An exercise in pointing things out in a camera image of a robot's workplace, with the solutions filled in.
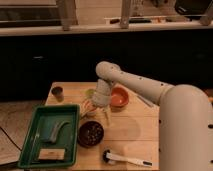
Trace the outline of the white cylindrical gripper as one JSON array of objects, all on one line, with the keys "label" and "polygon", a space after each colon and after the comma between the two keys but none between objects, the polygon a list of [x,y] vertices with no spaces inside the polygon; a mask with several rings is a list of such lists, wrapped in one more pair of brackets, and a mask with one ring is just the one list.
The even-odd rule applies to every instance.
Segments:
[{"label": "white cylindrical gripper", "polygon": [[[96,89],[92,96],[92,103],[95,105],[90,105],[81,113],[81,117],[84,117],[89,112],[92,112],[97,109],[97,107],[106,107],[110,103],[111,91],[114,86],[114,83],[111,81],[106,81],[103,79],[99,79],[97,81]],[[110,126],[110,118],[107,112],[107,108],[103,109],[103,113],[106,117],[107,125]]]}]

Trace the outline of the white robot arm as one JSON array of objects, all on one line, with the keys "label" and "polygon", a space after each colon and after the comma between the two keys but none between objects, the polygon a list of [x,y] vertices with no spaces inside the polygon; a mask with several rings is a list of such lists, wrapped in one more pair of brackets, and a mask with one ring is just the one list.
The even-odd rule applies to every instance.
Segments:
[{"label": "white robot arm", "polygon": [[134,75],[107,61],[95,71],[94,106],[108,106],[119,83],[159,107],[160,171],[213,171],[213,105],[201,89]]}]

